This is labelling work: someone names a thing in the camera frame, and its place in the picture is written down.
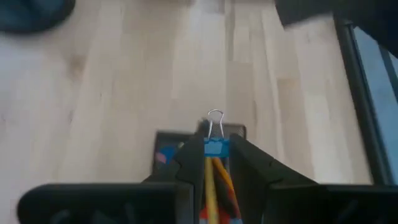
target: dark object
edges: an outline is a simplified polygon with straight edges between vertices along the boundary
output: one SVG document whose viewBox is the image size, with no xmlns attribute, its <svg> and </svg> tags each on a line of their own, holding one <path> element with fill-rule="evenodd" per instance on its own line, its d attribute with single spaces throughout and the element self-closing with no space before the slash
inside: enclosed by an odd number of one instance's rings
<svg viewBox="0 0 398 224">
<path fill-rule="evenodd" d="M 1 0 L 0 30 L 15 34 L 40 32 L 60 24 L 75 0 Z"/>
<path fill-rule="evenodd" d="M 276 0 L 284 26 L 332 12 L 359 26 L 398 57 L 398 1 L 395 0 Z"/>
<path fill-rule="evenodd" d="M 152 173 L 156 173 L 166 163 L 162 162 L 157 158 L 158 153 L 162 153 L 162 150 L 174 149 L 174 153 L 177 153 L 179 145 L 185 143 L 193 136 L 192 133 L 176 133 L 169 131 L 158 131 L 155 138 L 155 150 L 154 150 L 154 163 L 152 165 Z"/>
<path fill-rule="evenodd" d="M 317 184 L 237 134 L 229 141 L 231 176 L 243 223 L 398 222 L 397 187 Z M 95 224 L 95 218 L 104 223 L 133 219 L 133 223 L 198 223 L 203 148 L 203 136 L 197 133 L 170 164 L 140 184 L 58 184 L 33 189 L 18 204 L 19 221 L 58 224 L 68 223 L 69 218 L 73 223 Z"/>
</svg>

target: black stand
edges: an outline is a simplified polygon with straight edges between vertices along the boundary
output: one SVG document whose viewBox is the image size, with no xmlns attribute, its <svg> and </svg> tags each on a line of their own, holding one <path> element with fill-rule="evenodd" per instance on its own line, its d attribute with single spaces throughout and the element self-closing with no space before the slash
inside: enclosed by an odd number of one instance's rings
<svg viewBox="0 0 398 224">
<path fill-rule="evenodd" d="M 231 177 L 243 223 L 397 223 L 398 188 L 322 185 L 244 138 L 229 139 Z M 173 161 L 140 184 L 55 184 L 27 192 L 29 223 L 199 223 L 204 142 L 197 132 Z"/>
</svg>

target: yellow pencil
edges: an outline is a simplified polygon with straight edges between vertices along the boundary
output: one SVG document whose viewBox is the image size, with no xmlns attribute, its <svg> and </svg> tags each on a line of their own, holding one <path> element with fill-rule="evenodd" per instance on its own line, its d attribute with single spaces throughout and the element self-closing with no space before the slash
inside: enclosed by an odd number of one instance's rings
<svg viewBox="0 0 398 224">
<path fill-rule="evenodd" d="M 206 187 L 206 206 L 209 224 L 219 224 L 217 196 L 213 176 L 213 164 L 211 158 L 205 158 L 205 187 Z"/>
</svg>

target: black plastic frame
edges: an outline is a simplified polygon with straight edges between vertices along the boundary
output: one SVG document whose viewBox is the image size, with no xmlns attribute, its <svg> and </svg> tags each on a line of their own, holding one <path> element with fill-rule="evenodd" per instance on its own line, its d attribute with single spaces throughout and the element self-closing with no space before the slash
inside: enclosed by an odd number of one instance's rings
<svg viewBox="0 0 398 224">
<path fill-rule="evenodd" d="M 386 148 L 376 120 L 364 68 L 353 35 L 354 25 L 335 16 L 337 38 L 374 184 L 394 184 Z"/>
</svg>

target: pencil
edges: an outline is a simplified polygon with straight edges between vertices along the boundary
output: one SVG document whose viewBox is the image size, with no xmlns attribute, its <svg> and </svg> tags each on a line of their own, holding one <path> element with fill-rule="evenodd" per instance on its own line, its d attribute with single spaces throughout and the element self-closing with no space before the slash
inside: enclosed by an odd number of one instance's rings
<svg viewBox="0 0 398 224">
<path fill-rule="evenodd" d="M 224 168 L 224 165 L 221 162 L 221 159 L 219 159 L 218 157 L 214 157 L 211 160 L 213 161 L 214 166 L 217 168 L 218 172 L 221 174 L 222 178 L 226 182 L 226 185 L 228 186 L 230 191 L 232 191 L 232 193 L 233 193 L 233 203 L 234 203 L 236 212 L 238 213 L 238 215 L 240 215 L 239 205 L 238 205 L 238 200 L 236 200 L 234 185 L 232 184 L 232 180 L 231 180 L 231 177 L 229 176 L 228 171 Z"/>
<path fill-rule="evenodd" d="M 209 224 L 219 224 L 216 189 L 211 158 L 205 158 L 206 206 Z"/>
</svg>

